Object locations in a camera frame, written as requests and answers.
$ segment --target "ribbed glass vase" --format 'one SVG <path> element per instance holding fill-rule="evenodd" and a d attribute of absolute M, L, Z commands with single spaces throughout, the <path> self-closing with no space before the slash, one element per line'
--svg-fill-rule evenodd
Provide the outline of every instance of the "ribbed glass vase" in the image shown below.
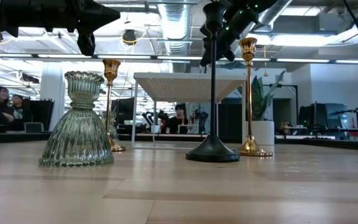
<path fill-rule="evenodd" d="M 92 110 L 104 78 L 86 72 L 67 72 L 65 78 L 72 109 L 55 126 L 39 164 L 79 167 L 112 163 L 106 129 Z"/>

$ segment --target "white wall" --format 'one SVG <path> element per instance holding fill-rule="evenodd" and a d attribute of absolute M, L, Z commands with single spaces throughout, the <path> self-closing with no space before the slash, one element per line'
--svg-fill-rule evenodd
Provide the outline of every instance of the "white wall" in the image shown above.
<path fill-rule="evenodd" d="M 310 68 L 312 102 L 344 103 L 349 110 L 358 107 L 358 65 L 312 64 Z M 354 114 L 348 117 L 349 125 L 352 118 L 356 122 Z"/>
<path fill-rule="evenodd" d="M 299 107 L 312 104 L 310 65 L 305 65 L 294 71 L 291 74 L 291 80 L 293 85 L 298 85 Z"/>

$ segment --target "ceiling light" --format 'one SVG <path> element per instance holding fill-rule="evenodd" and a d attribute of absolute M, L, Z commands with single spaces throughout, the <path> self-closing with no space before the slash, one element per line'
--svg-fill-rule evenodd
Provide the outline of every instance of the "ceiling light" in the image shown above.
<path fill-rule="evenodd" d="M 195 56 L 157 56 L 160 60 L 201 60 L 202 57 Z"/>
<path fill-rule="evenodd" d="M 272 40 L 268 35 L 259 35 L 259 34 L 248 34 L 247 37 L 256 38 L 257 45 L 270 45 L 272 44 Z"/>
<path fill-rule="evenodd" d="M 325 59 L 294 59 L 294 58 L 278 58 L 278 62 L 298 62 L 298 63 L 328 63 Z"/>
<path fill-rule="evenodd" d="M 40 58 L 91 58 L 91 56 L 85 56 L 85 55 L 69 55 L 69 54 L 58 54 L 58 55 L 52 55 L 52 54 L 40 54 L 38 55 Z"/>
<path fill-rule="evenodd" d="M 245 62 L 245 60 L 243 58 L 235 58 L 234 59 L 235 62 Z M 253 62 L 269 62 L 270 61 L 270 58 L 254 58 L 252 59 Z"/>
<path fill-rule="evenodd" d="M 335 63 L 358 64 L 358 60 L 336 60 Z"/>
<path fill-rule="evenodd" d="M 272 40 L 272 45 L 293 47 L 319 47 L 328 44 L 332 36 L 321 35 L 277 35 Z"/>
<path fill-rule="evenodd" d="M 98 55 L 98 58 L 108 58 L 108 59 L 151 59 L 151 56 L 143 56 L 143 55 Z"/>
<path fill-rule="evenodd" d="M 145 7 L 144 4 L 102 4 L 105 7 L 126 7 L 126 8 L 132 8 L 132 7 L 138 7 L 138 8 L 142 8 Z M 157 6 L 149 6 L 150 9 L 156 9 Z"/>
<path fill-rule="evenodd" d="M 31 54 L 0 54 L 0 57 L 32 57 Z"/>

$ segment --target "brass candlestick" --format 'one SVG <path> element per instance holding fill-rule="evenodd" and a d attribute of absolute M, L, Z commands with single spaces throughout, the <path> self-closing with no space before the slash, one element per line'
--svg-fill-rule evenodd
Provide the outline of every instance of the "brass candlestick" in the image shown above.
<path fill-rule="evenodd" d="M 119 152 L 119 151 L 125 151 L 124 146 L 118 145 L 118 143 L 114 142 L 111 133 L 110 133 L 110 111 L 111 111 L 111 87 L 112 87 L 112 81 L 117 78 L 118 76 L 118 67 L 120 66 L 121 62 L 117 60 L 112 59 L 104 59 L 104 77 L 107 79 L 107 110 L 106 110 L 106 131 L 109 136 L 109 141 L 111 145 L 111 151 L 112 152 Z"/>
<path fill-rule="evenodd" d="M 248 135 L 246 142 L 238 148 L 238 152 L 242 156 L 272 156 L 272 152 L 261 149 L 252 136 L 252 89 L 251 89 L 251 66 L 252 59 L 255 55 L 257 39 L 249 37 L 240 40 L 239 45 L 242 50 L 242 58 L 246 61 L 247 66 L 247 117 L 248 117 Z"/>

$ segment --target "desk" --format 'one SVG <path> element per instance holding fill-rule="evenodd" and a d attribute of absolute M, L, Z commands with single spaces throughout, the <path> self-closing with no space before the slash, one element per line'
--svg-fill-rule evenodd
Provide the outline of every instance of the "desk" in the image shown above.
<path fill-rule="evenodd" d="M 154 114 L 158 101 L 207 103 L 211 101 L 211 74 L 208 73 L 134 73 L 135 100 L 134 117 L 136 120 L 137 89 L 139 85 L 154 100 Z M 246 75 L 216 75 L 216 101 L 220 102 L 237 87 L 246 85 Z M 242 98 L 242 133 L 245 139 L 246 98 Z M 132 146 L 135 147 L 135 126 L 132 123 Z"/>
<path fill-rule="evenodd" d="M 46 141 L 0 144 L 0 224 L 358 224 L 358 151 L 276 145 L 216 164 L 169 150 L 198 142 L 121 143 L 114 164 L 71 168 L 38 166 Z"/>

